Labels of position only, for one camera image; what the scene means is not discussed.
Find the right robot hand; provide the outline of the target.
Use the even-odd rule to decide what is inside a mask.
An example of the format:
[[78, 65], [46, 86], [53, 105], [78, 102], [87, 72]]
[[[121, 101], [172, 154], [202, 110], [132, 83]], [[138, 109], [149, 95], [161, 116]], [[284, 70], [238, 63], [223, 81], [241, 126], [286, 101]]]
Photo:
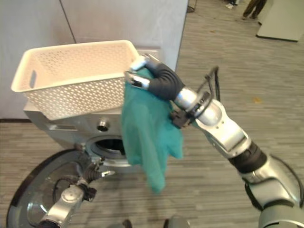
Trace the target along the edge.
[[[147, 69], [152, 79], [140, 76], [138, 70]], [[173, 101], [185, 87], [179, 76], [163, 62], [151, 54], [138, 56], [131, 63], [130, 68], [124, 72], [127, 83], [132, 86], [146, 90], [160, 99]]]

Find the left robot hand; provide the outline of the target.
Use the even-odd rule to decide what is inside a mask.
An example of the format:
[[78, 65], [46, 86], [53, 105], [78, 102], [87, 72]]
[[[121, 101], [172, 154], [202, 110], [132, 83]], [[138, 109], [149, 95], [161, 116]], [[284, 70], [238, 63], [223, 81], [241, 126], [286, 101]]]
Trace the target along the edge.
[[91, 182], [101, 179], [103, 177], [115, 174], [115, 171], [99, 171], [99, 168], [100, 166], [103, 166], [104, 161], [105, 157], [101, 157], [92, 162], [84, 171], [82, 178], [87, 184], [90, 184]]

